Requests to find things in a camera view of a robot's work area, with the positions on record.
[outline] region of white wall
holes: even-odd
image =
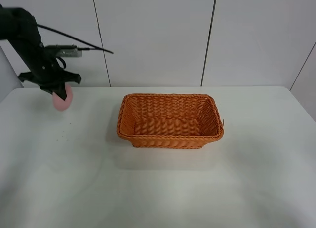
[[[39,24],[101,46],[93,0],[0,0],[0,3],[4,7],[22,7],[35,16]],[[39,32],[45,45],[85,46],[46,30],[39,29]],[[29,71],[8,42],[2,42],[1,46],[17,74]],[[101,51],[84,52],[81,58],[65,58],[65,61],[68,71],[81,74],[80,86],[109,86],[105,60]]]
[[[316,121],[316,48],[314,47],[297,77],[292,94]]]
[[[200,86],[213,0],[95,0],[111,86]]]
[[[217,0],[204,86],[290,88],[316,36],[315,0]]]
[[[20,81],[0,47],[0,102],[18,87],[21,87]]]

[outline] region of robotic arm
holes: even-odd
[[[75,51],[77,48],[76,46],[44,47],[37,26],[40,25],[36,23],[35,18],[26,10],[22,8],[3,8],[0,5],[0,40],[7,39],[30,69],[30,72],[21,73],[18,76],[20,81],[24,82],[27,80],[35,83],[41,90],[50,94],[55,92],[61,99],[65,100],[67,98],[65,83],[75,82],[80,84],[81,77],[79,74],[65,70],[66,64],[58,56],[58,53],[60,53],[61,48],[71,51]],[[97,50],[107,51],[91,44],[88,45],[95,47]],[[63,63],[63,67],[60,67],[57,59]]]

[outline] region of tabletop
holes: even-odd
[[[316,226],[316,123],[283,87],[73,88],[59,112],[20,88],[0,103],[2,228]],[[142,149],[116,135],[129,93],[203,93],[224,137]]]

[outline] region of wicker basket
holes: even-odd
[[[135,147],[195,149],[220,140],[224,129],[209,95],[129,94],[117,134]]]

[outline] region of pink ball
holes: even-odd
[[[59,111],[66,110],[73,100],[73,91],[69,84],[65,84],[67,98],[65,100],[61,99],[55,92],[53,92],[53,105]]]

